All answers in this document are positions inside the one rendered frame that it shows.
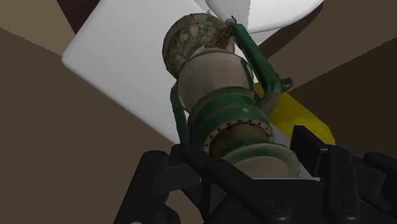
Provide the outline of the green rusty lantern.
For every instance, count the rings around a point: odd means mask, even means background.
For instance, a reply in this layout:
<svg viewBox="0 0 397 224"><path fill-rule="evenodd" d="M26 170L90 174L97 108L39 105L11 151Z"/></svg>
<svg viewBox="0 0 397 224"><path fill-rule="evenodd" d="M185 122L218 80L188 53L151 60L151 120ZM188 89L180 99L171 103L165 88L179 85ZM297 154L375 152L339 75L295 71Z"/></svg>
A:
<svg viewBox="0 0 397 224"><path fill-rule="evenodd" d="M279 77L243 25L185 15L167 31L162 57L176 80L171 104L182 143L252 178L298 176L298 157L274 141L268 120L293 82Z"/></svg>

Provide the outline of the yellow flat object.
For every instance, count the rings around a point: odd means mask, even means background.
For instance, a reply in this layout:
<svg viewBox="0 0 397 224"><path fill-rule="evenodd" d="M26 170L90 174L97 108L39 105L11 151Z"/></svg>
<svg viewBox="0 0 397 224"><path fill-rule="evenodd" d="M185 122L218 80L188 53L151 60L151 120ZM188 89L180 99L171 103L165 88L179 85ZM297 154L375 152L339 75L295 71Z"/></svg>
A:
<svg viewBox="0 0 397 224"><path fill-rule="evenodd" d="M281 94L277 106L266 116L274 132L274 142L290 146L293 127L303 125L326 144L335 145L335 138L327 124L300 104L287 92Z"/></svg>

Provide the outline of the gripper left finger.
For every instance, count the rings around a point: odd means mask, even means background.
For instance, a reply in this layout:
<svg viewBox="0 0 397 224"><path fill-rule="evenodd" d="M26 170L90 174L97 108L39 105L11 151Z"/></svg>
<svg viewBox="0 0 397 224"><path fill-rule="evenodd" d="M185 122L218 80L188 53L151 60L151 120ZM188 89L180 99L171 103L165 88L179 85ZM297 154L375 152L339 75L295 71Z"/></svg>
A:
<svg viewBox="0 0 397 224"><path fill-rule="evenodd" d="M113 224L181 224L166 205L169 192L176 190L199 210L202 224L291 224L290 206L265 195L258 181L181 144L171 154L142 155Z"/></svg>

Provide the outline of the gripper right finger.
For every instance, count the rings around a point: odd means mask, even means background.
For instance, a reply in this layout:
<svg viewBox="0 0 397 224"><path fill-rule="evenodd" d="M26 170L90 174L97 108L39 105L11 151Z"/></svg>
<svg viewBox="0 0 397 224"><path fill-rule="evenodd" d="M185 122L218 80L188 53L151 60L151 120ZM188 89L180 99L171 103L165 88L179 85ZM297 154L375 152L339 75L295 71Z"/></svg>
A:
<svg viewBox="0 0 397 224"><path fill-rule="evenodd" d="M397 160L368 152L358 158L322 142L303 125L293 127L290 148L323 184L323 213L330 224L397 224Z"/></svg>

